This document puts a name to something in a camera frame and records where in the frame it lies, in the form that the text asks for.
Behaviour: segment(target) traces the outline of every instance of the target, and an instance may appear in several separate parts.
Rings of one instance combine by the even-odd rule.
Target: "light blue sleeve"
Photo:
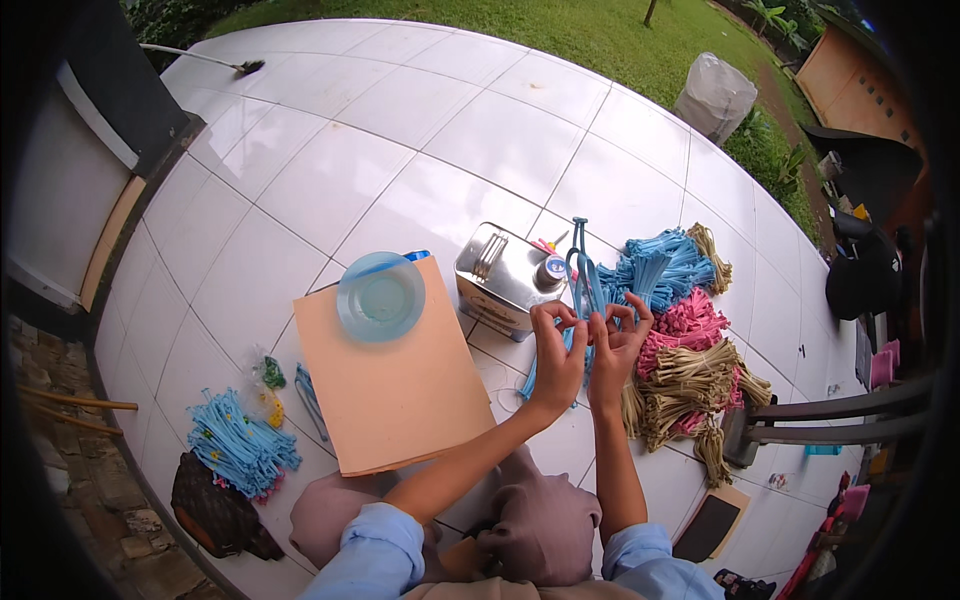
[[[631,525],[615,534],[603,552],[603,578],[647,600],[723,600],[724,591],[690,561],[673,558],[673,545],[657,523]]]
[[[368,504],[299,600],[395,600],[420,582],[423,570],[423,526],[393,505]]]

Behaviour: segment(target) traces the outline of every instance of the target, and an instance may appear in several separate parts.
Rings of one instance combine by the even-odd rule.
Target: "broom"
[[[262,67],[265,64],[264,60],[248,60],[243,64],[230,64],[225,60],[214,59],[212,57],[205,57],[203,55],[196,54],[194,52],[188,52],[186,50],[178,50],[177,48],[168,48],[167,46],[158,46],[156,44],[140,44],[140,47],[143,48],[144,50],[159,50],[160,52],[169,52],[171,54],[179,54],[185,57],[192,57],[194,59],[209,60],[210,62],[216,62],[217,64],[222,64],[223,66],[228,66],[231,69],[236,70],[236,72],[240,74],[240,77],[243,77],[244,75],[250,75],[251,73],[259,71],[260,67]]]

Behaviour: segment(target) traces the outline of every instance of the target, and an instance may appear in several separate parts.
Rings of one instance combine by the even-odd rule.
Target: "blue plastic bowl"
[[[372,252],[340,278],[337,315],[353,339],[389,342],[413,328],[425,300],[423,277],[410,260],[394,252]]]

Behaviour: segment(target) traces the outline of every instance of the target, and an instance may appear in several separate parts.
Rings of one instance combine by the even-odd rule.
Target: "white wall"
[[[11,276],[48,300],[73,306],[130,176],[54,85],[40,108],[13,192],[7,234]]]

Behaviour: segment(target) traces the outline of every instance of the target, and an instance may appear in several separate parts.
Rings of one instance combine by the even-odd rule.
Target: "stone wall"
[[[67,396],[95,397],[82,344],[11,316],[17,383]],[[122,596],[135,600],[228,598],[180,548],[151,508],[112,436],[29,410],[47,479],[67,522]],[[77,419],[106,424],[101,409],[44,402]]]

